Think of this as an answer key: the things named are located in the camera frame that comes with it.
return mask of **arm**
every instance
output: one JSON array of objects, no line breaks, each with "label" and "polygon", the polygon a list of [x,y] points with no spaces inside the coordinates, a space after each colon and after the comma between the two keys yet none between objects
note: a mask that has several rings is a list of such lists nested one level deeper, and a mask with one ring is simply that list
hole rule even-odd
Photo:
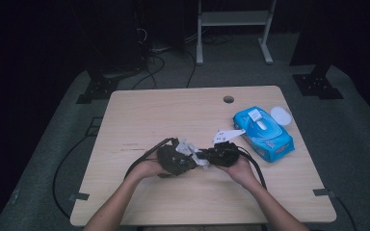
[{"label": "arm", "polygon": [[262,187],[251,170],[251,164],[245,157],[240,156],[236,164],[231,167],[217,168],[227,172],[235,182],[251,193],[275,230],[308,230]]},{"label": "arm", "polygon": [[[149,159],[156,158],[152,153]],[[154,161],[143,161],[139,163],[122,181],[119,188],[110,196],[110,198],[95,212],[85,229],[90,230],[118,230],[119,224],[124,215],[125,209],[131,200],[131,197],[140,184],[147,177],[155,176],[160,173],[167,173],[160,164]]]}]

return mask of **forearm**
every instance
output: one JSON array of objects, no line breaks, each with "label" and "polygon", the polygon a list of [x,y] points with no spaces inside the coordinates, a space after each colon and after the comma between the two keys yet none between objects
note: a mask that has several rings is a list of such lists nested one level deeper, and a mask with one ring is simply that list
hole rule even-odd
[{"label": "forearm", "polygon": [[244,188],[256,199],[264,216],[275,230],[308,230],[286,211],[260,183],[251,181]]},{"label": "forearm", "polygon": [[125,179],[92,216],[84,230],[118,230],[125,209],[139,183],[140,180],[137,179]]}]

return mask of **gray carpet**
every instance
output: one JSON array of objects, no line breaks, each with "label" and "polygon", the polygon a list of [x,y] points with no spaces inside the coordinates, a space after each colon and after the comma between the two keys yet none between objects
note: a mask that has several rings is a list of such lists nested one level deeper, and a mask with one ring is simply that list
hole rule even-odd
[{"label": "gray carpet", "polygon": [[[334,66],[327,74],[344,99],[320,100],[302,96],[292,75],[309,73],[313,66],[289,66],[297,34],[270,35],[268,45],[274,64],[266,65],[257,38],[235,36],[218,46],[203,47],[204,65],[197,66],[189,88],[232,86],[279,86],[293,112],[306,146],[325,186],[340,196],[358,230],[370,230],[370,108],[358,94],[351,79]],[[195,57],[195,45],[187,49]],[[159,55],[164,68],[154,75],[158,89],[185,88],[193,71],[187,53],[171,51]],[[150,60],[149,70],[161,65]],[[118,90],[130,90],[143,73],[126,78]],[[16,187],[13,198],[0,216],[0,230],[81,230],[73,227],[56,206],[52,181],[68,150],[85,137],[92,118],[103,116],[107,100],[76,104],[90,81],[87,72],[78,75],[42,136],[36,151]],[[150,78],[137,89],[152,89]],[[56,180],[56,195],[67,214],[72,194],[78,193],[95,138],[83,140],[66,158]],[[337,220],[309,224],[322,230],[352,230],[349,217],[336,199],[331,200]]]}]

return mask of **person's left hand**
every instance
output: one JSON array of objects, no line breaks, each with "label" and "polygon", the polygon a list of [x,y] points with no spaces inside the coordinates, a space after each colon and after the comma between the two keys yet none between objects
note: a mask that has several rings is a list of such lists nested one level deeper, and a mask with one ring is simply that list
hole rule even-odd
[{"label": "person's left hand", "polygon": [[156,176],[158,174],[170,174],[164,170],[158,163],[156,151],[149,155],[145,161],[140,162],[127,177],[135,177],[137,180],[142,180],[147,177]]}]

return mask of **dark background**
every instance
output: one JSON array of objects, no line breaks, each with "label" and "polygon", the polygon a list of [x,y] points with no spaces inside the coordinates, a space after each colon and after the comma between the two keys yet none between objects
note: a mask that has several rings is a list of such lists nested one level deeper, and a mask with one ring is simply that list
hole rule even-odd
[{"label": "dark background", "polygon": [[[95,2],[72,1],[74,12],[67,1],[0,0],[0,212],[81,71],[110,61],[122,69],[140,66],[138,26],[149,29],[152,38],[168,42],[178,42],[197,29],[195,0]],[[224,10],[268,6],[266,1],[248,2],[229,1]],[[214,7],[215,1],[206,0],[206,10]],[[81,32],[78,18],[106,58]],[[170,27],[175,33],[166,33]],[[278,1],[271,33],[299,31],[291,64],[316,64],[328,57],[352,78],[370,105],[370,1]]]}]

